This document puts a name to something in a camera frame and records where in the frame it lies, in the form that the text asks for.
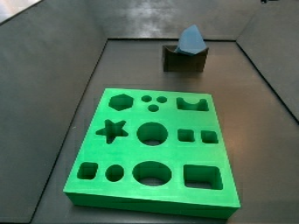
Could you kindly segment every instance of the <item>table surface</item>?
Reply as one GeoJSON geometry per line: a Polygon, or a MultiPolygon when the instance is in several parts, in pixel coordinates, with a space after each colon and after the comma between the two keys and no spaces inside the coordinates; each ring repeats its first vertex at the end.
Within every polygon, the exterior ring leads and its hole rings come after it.
{"type": "Polygon", "coordinates": [[[106,88],[213,94],[242,208],[229,223],[298,223],[299,126],[235,42],[207,42],[203,73],[165,73],[163,45],[110,40],[32,223],[226,223],[159,213],[74,206],[63,187],[106,88]]]}

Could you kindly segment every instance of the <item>rectangle hole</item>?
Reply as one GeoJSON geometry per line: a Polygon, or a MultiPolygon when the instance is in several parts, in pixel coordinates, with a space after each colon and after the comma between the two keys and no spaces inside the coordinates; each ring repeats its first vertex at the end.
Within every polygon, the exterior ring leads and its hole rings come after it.
{"type": "Polygon", "coordinates": [[[183,167],[185,185],[191,188],[222,190],[221,169],[217,166],[187,164],[183,167]]]}

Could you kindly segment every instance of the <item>small circle hole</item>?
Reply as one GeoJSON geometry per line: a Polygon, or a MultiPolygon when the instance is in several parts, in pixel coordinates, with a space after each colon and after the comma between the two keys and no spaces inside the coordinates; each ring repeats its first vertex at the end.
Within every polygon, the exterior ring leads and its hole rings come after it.
{"type": "Polygon", "coordinates": [[[142,98],[143,102],[150,102],[153,100],[153,97],[150,95],[145,95],[142,98]]]}
{"type": "Polygon", "coordinates": [[[157,98],[157,100],[161,102],[161,103],[166,103],[167,102],[167,98],[165,96],[159,96],[157,98]]]}
{"type": "Polygon", "coordinates": [[[114,164],[107,168],[107,180],[118,182],[125,177],[125,168],[119,164],[114,164]]]}
{"type": "Polygon", "coordinates": [[[150,110],[151,112],[157,112],[157,111],[159,110],[159,107],[158,107],[157,105],[150,105],[150,106],[149,106],[149,110],[150,110]]]}

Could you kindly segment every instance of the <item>square hole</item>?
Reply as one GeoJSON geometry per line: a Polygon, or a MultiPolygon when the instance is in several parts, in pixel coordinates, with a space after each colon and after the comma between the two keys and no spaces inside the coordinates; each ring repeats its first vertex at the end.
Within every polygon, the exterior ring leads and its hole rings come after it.
{"type": "Polygon", "coordinates": [[[219,143],[218,134],[215,131],[203,130],[201,132],[201,139],[206,144],[218,144],[219,143]]]}
{"type": "Polygon", "coordinates": [[[94,179],[98,174],[99,165],[96,163],[83,163],[79,167],[78,178],[94,179]]]}
{"type": "Polygon", "coordinates": [[[187,164],[183,167],[185,185],[191,188],[222,190],[221,169],[217,166],[187,164]]]}
{"type": "Polygon", "coordinates": [[[178,138],[182,142],[194,142],[194,131],[191,129],[179,129],[178,138]]]}

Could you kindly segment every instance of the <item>circle hole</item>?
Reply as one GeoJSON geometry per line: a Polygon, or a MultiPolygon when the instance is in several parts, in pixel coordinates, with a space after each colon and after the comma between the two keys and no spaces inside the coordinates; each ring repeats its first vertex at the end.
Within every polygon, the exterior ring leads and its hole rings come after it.
{"type": "Polygon", "coordinates": [[[161,123],[147,122],[139,127],[137,136],[143,144],[157,146],[166,141],[169,132],[161,123]]]}
{"type": "Polygon", "coordinates": [[[125,177],[125,168],[119,164],[114,164],[107,168],[107,180],[118,182],[125,177]]]}
{"type": "Polygon", "coordinates": [[[135,166],[135,180],[146,186],[162,186],[173,178],[173,171],[162,163],[147,161],[135,166]]]}
{"type": "Polygon", "coordinates": [[[143,102],[150,102],[153,100],[153,97],[150,95],[145,95],[142,98],[143,102]]]}
{"type": "Polygon", "coordinates": [[[157,111],[159,110],[159,107],[158,107],[157,105],[150,105],[150,106],[149,106],[149,110],[150,110],[151,112],[157,112],[157,111]]]}
{"type": "Polygon", "coordinates": [[[163,97],[163,96],[159,96],[159,97],[157,98],[157,100],[158,100],[161,103],[166,103],[166,102],[167,102],[167,98],[163,97]]]}

